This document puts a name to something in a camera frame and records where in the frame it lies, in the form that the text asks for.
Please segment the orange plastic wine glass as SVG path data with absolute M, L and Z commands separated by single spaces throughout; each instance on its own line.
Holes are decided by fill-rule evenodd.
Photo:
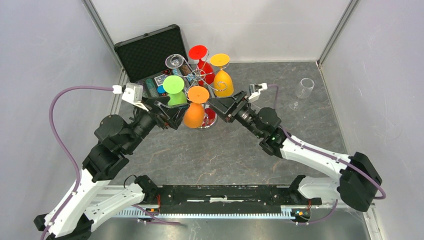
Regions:
M 188 90 L 187 96 L 190 105 L 183 117 L 183 123 L 188 128 L 198 128 L 203 124 L 205 115 L 203 104 L 209 99 L 210 93 L 203 86 L 193 86 Z

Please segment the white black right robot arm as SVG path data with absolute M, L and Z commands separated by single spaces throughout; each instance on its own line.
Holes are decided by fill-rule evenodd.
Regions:
M 230 97 L 210 98 L 207 102 L 222 120 L 238 121 L 260 139 L 259 146 L 268 155 L 303 164 L 325 175 L 301 176 L 288 191 L 293 203 L 320 198 L 342 201 L 354 210 L 366 212 L 374 200 L 387 197 L 382 178 L 367 155 L 337 153 L 299 139 L 282 127 L 274 108 L 252 109 L 245 91 Z

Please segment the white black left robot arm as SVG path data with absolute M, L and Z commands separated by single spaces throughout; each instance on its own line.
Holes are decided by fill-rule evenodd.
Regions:
M 167 96 L 147 98 L 136 109 L 132 122 L 117 114 L 106 116 L 95 130 L 98 143 L 77 170 L 75 182 L 49 213 L 35 217 L 34 224 L 44 240 L 86 240 L 120 211 L 158 199 L 158 187 L 146 175 L 108 199 L 92 204 L 93 199 L 129 163 L 128 156 L 154 127 L 177 129 L 189 105 L 168 105 Z

